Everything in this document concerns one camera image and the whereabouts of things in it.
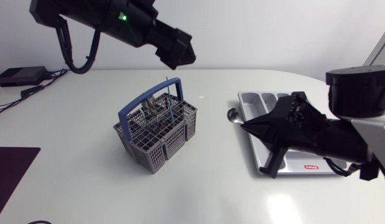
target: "black mat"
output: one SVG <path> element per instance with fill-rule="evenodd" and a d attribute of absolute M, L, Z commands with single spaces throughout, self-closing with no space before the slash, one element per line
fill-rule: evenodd
<path fill-rule="evenodd" d="M 0 147 L 0 213 L 39 151 L 40 148 Z"/>

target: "black cable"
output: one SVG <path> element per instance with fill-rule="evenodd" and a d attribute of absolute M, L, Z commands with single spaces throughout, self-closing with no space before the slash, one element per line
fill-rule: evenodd
<path fill-rule="evenodd" d="M 336 165 L 331 159 L 324 157 L 324 160 L 327 162 L 327 164 L 329 165 L 331 170 L 334 171 L 334 173 L 336 173 L 338 175 L 342 175 L 343 177 L 348 177 L 349 175 L 351 175 L 355 171 L 361 169 L 360 165 L 351 164 L 350 167 L 348 168 L 348 170 L 344 170 L 341 167 L 339 167 L 338 165 Z"/>
<path fill-rule="evenodd" d="M 6 103 L 5 105 L 3 105 L 3 106 L 6 106 L 5 108 L 0 108 L 0 114 L 1 114 L 3 111 L 5 111 L 5 110 L 7 110 L 7 109 L 9 109 L 9 108 L 12 108 L 13 106 L 18 105 L 20 102 L 26 100 L 28 97 L 30 97 L 30 96 L 32 96 L 32 95 L 34 95 L 34 94 L 36 94 L 36 93 L 42 91 L 44 88 L 46 88 L 46 87 L 48 87 L 49 85 L 51 85 L 51 84 L 52 84 L 53 82 L 55 82 L 57 79 L 59 79 L 60 77 L 64 76 L 64 74 L 66 74 L 68 71 L 69 71 L 69 70 L 66 70 L 66 69 L 57 71 L 57 72 L 60 72 L 60 74 L 57 75 L 57 76 L 55 76 L 55 77 L 53 77 L 53 78 L 52 78 L 52 81 L 49 82 L 48 84 L 44 85 L 41 89 L 39 89 L 39 90 L 37 90 L 37 91 L 35 91 L 35 92 L 33 92 L 33 93 L 30 93 L 30 94 L 27 95 L 26 97 L 23 97 L 23 98 L 21 98 L 21 99 L 18 99 L 18 100 L 16 100 L 16 101 L 11 102 L 11 103 Z"/>
<path fill-rule="evenodd" d="M 88 72 L 95 61 L 95 57 L 98 51 L 98 45 L 100 44 L 101 32 L 95 30 L 93 41 L 91 43 L 90 54 L 86 57 L 87 62 L 81 68 L 76 68 L 76 66 L 73 64 L 72 59 L 72 43 L 70 40 L 67 21 L 63 17 L 59 16 L 58 25 L 55 29 L 57 30 L 58 41 L 60 42 L 63 58 L 65 59 L 65 63 L 68 65 L 69 69 L 76 74 L 84 74 Z"/>
<path fill-rule="evenodd" d="M 34 222 L 31 222 L 31 223 L 28 223 L 28 224 L 51 224 L 51 223 L 48 222 L 48 221 L 41 220 L 41 221 L 34 221 Z"/>

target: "gray plastic basket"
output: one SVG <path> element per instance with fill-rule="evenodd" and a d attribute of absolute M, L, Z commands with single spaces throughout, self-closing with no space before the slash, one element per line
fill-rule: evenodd
<path fill-rule="evenodd" d="M 127 114 L 126 120 L 124 120 L 127 122 L 124 125 L 127 127 L 126 134 L 122 127 L 123 110 L 119 112 L 121 122 L 114 125 L 126 151 L 134 161 L 152 173 L 156 173 L 164 165 L 165 160 L 170 159 L 184 145 L 185 141 L 195 134 L 197 109 L 182 100 L 180 80 L 173 78 L 165 83 L 168 84 L 171 81 L 173 83 L 178 81 L 180 91 L 177 88 L 177 94 L 181 95 L 181 97 L 170 95 L 174 120 L 169 113 L 169 95 L 164 93 L 155 99 L 158 115 L 163 117 L 160 129 L 157 127 L 156 117 L 144 108 L 141 108 L 144 114 L 140 110 Z M 141 96 L 146 99 L 147 93 Z M 141 96 L 137 98 L 138 102 L 141 101 Z M 131 106 L 130 104 L 129 107 L 127 106 L 126 112 L 135 107 L 133 105 L 135 105 L 135 101 L 131 102 Z"/>

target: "red label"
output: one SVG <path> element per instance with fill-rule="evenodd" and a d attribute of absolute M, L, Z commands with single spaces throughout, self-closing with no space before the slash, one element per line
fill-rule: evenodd
<path fill-rule="evenodd" d="M 306 168 L 306 169 L 319 169 L 319 167 L 313 166 L 313 165 L 305 165 L 304 168 Z"/>

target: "white wall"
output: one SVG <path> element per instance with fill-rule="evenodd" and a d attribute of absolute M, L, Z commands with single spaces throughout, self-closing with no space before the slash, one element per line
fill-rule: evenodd
<path fill-rule="evenodd" d="M 0 0 L 0 73 L 9 67 L 65 67 L 55 30 L 38 25 L 30 1 Z M 157 0 L 158 18 L 193 36 L 193 65 L 180 69 L 273 69 L 323 80 L 362 65 L 385 31 L 385 0 Z M 70 19 L 81 65 L 93 29 Z M 167 69 L 152 46 L 135 49 L 102 35 L 95 70 Z"/>

